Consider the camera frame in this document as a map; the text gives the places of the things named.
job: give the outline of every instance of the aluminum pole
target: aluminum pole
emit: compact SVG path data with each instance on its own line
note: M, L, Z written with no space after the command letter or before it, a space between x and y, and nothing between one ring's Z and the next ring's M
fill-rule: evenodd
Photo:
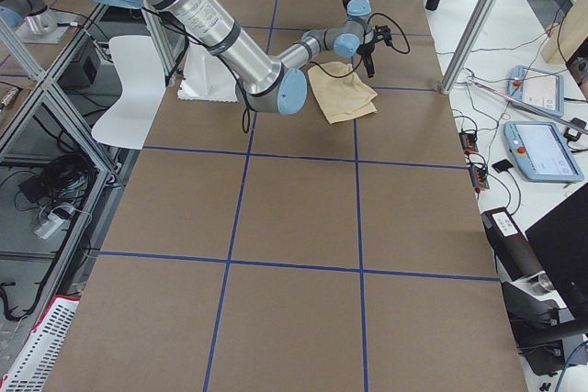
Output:
M439 92L441 92L441 94L447 95L453 88L453 85L458 79L459 73L466 64L466 59L469 56L469 52L478 39L478 36L480 35L484 23L486 23L486 19L492 11L492 7L494 6L495 2L496 0L479 0L478 4L476 4L474 11L469 18L468 25L466 26L466 29L461 36L461 40L458 43L458 47L453 54L453 58L447 66L445 76L443 77L443 81L439 87Z

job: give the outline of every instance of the electronic device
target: electronic device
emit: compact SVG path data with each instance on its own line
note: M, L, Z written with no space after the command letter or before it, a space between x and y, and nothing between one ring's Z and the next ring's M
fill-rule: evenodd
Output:
M488 242L511 280L543 270L523 232L505 207L484 211L481 220Z
M508 121L504 137L516 165L529 181L571 183L584 179L554 123Z
M75 207L67 202L62 202L54 208L47 219L45 219L33 232L39 239L48 239L59 229L59 227L72 217Z
M508 94L551 115L563 116L563 78L558 73L518 65L511 73Z
M526 231L529 244L576 318L588 319L588 185Z

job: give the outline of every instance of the blue grid line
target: blue grid line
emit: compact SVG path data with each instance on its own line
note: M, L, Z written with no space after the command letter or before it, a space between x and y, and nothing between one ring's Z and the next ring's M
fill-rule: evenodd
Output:
M483 275L463 275L463 274L440 274L440 273L418 273L414 271L394 271L394 270L375 270L364 268L349 268L344 266L331 265L310 265L305 263L281 263L281 262L263 262L263 261L245 261L245 260L227 260L214 257L202 256L187 256L182 254L159 254L149 252L117 252L117 251L102 251L99 252L101 256L115 256L115 257L134 257L140 259L155 259L164 261L189 261L202 263L230 263L231 265L242 266L262 266L270 268L287 268L293 270L314 270L327 271L334 273L356 273L363 272L364 274L378 274L378 275L393 275L400 277L416 277L424 279L449 279L449 280L468 280L477 282L499 282L497 277L487 277Z
M151 252L113 252L101 251L102 256L120 256L120 257L141 257L144 259L158 259L163 261L191 261L205 263L227 263L226 259L217 259L214 257L183 256L178 254L159 254Z
M256 158L274 158L279 160L303 160L303 161L323 161L323 162L357 162L360 164L376 165L393 165L399 167L423 167L428 169L448 169L448 170L468 170L466 165L448 165L448 164L429 164L426 162L399 162L399 161L379 161L379 160L359 160L347 158L322 158L320 156L296 156L280 155L276 153L255 153L241 151L208 151L206 149L190 149L184 147L166 147L166 146L143 146L148 151L185 151L194 153L211 153L217 155L235 155L235 156L252 156Z
M424 279L449 279L449 280L470 280L476 282L500 282L498 277L486 277L483 275L462 275L462 274L435 274L435 273L416 273L407 271L389 271L389 270L364 270L365 274L380 275L400 275L404 277L420 277Z
M437 92L432 87L401 87L401 86L370 86L372 89L382 91L414 91L414 92Z
M224 298L227 293L227 283L229 281L229 272L231 270L231 258L232 250L235 245L235 239L237 237L237 226L239 225L239 217L241 215L241 204L243 202L243 193L245 190L245 183L247 181L247 171L249 169L249 160L251 146L253 145L254 134L255 134L255 123L257 122L257 114L254 115L254 120L251 126L251 134L249 136L249 146L247 147L247 156L245 158L245 165L243 167L243 177L241 179L241 188L239 189L239 197L237 198L237 208L235 209L235 218L232 223L231 243L229 245L229 252L227 253L227 260L224 267L224 275L222 277L222 286L220 288L219 306L217 308L217 316L214 320L214 331L212 332L212 341L210 342L209 362L206 368L206 375L204 377L204 386L202 387L203 392L208 392L210 374L212 372L212 362L214 360L214 352L216 350L217 339L219 337L219 327L221 324L222 307L224 304Z
M243 25L243 28L248 29L271 29L270 27L259 27L259 26L246 26ZM307 31L311 31L312 28L282 28L282 27L273 27L273 29L275 31L299 31L299 32L307 32ZM392 36L401 36L402 34L400 32L391 32ZM405 32L404 33L405 36L408 37L433 37L432 34L423 34L423 33L411 33L411 32Z
M236 156L246 156L247 152L245 151L215 151L211 150L208 151L206 149L191 149L188 147L167 147L167 146L143 146L144 149L148 151L185 151L191 153L212 153L217 155L236 155Z
M359 179L359 143L357 120L353 120L353 139L356 163L357 252L359 261L359 301L361 307L361 345L363 353L364 392L369 392L368 326L366 324L366 280L364 277L364 244L361 220L361 184Z

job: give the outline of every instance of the power strip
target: power strip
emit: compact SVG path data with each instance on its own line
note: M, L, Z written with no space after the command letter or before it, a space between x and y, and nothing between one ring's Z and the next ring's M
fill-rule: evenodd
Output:
M61 225L63 225L63 222L72 218L74 212L74 206L66 202L61 203L57 208L54 208L51 211L47 219L34 229L33 232L39 239L48 239Z

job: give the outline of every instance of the white chair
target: white chair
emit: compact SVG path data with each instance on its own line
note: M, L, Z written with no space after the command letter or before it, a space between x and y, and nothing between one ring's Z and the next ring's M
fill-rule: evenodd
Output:
M164 97L164 68L149 36L119 36L109 46L122 95L96 122L92 137L109 146L139 150Z

